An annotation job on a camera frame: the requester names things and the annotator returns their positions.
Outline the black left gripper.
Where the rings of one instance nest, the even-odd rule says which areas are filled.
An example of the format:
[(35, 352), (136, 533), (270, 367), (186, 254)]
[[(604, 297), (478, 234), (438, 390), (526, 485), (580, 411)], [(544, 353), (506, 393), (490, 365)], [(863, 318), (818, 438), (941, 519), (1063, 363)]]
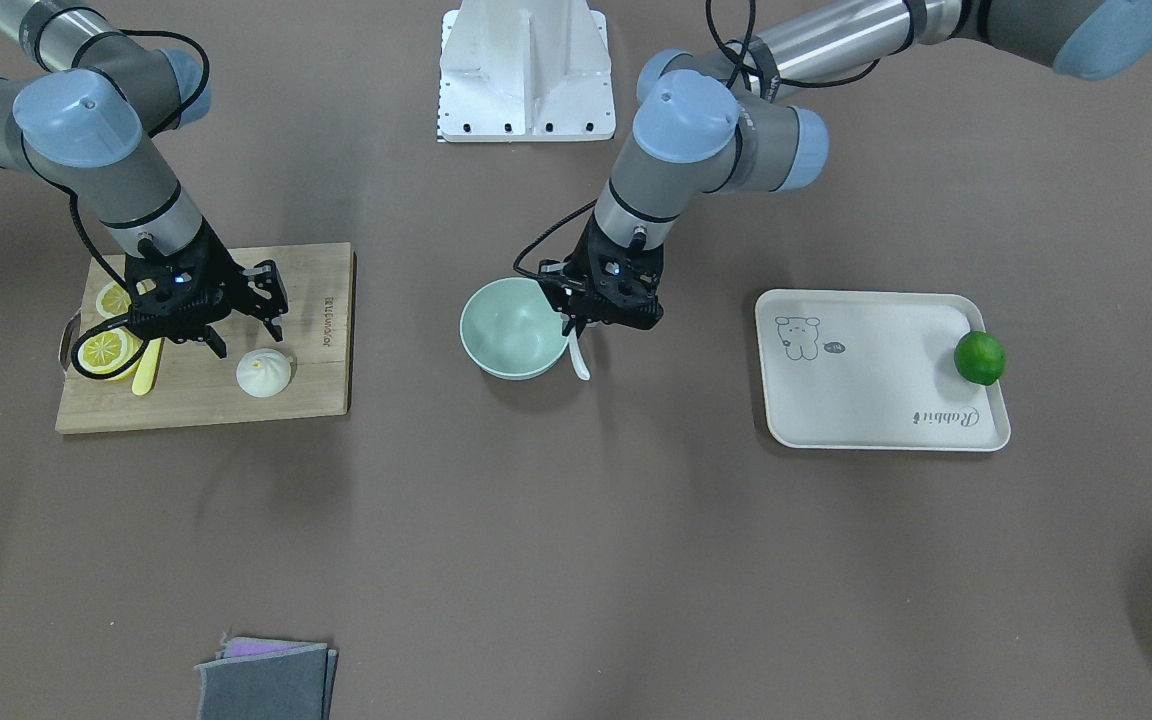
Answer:
[(563, 316), (563, 338), (579, 338), (585, 323), (649, 331), (664, 314), (657, 296), (662, 273), (664, 247), (646, 249), (639, 240), (617, 245), (590, 219), (563, 262), (540, 263), (540, 287)]

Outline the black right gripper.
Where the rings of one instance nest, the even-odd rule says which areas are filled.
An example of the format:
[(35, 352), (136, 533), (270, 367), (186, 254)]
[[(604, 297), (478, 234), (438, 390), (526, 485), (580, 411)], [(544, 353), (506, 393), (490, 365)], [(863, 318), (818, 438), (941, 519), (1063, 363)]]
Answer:
[(282, 318), (289, 305), (276, 264), (268, 259), (244, 268), (234, 262), (209, 223), (177, 252), (165, 255), (147, 232), (138, 236), (138, 258), (126, 259), (132, 311), (128, 327), (141, 340), (198, 341), (225, 359), (227, 343), (212, 323), (232, 311), (262, 320), (275, 342), (285, 340)]

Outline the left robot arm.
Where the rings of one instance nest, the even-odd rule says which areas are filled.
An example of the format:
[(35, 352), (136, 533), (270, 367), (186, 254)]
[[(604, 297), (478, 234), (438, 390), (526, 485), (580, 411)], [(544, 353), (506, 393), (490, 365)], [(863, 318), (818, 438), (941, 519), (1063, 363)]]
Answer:
[(1105, 79), (1152, 50), (1152, 1), (836, 1), (713, 53), (664, 50), (641, 69), (630, 136), (586, 206), (579, 242), (531, 273), (563, 316), (563, 336), (591, 323), (654, 327), (664, 241), (695, 196), (814, 182), (826, 123), (778, 96), (846, 85), (884, 58), (948, 38)]

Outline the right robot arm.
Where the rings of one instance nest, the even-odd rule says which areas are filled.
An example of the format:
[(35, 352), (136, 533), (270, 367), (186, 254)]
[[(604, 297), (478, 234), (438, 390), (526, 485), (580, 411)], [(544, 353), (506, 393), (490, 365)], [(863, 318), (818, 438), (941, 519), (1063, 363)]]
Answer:
[(146, 50), (82, 1), (0, 1), (0, 31), (44, 73), (0, 77), (0, 168), (29, 174), (84, 202), (126, 253), (111, 278), (131, 296), (115, 316), (143, 341), (227, 346), (214, 324), (230, 313), (259, 319), (283, 338), (288, 310), (276, 265), (232, 258), (156, 136), (205, 118), (205, 51)]

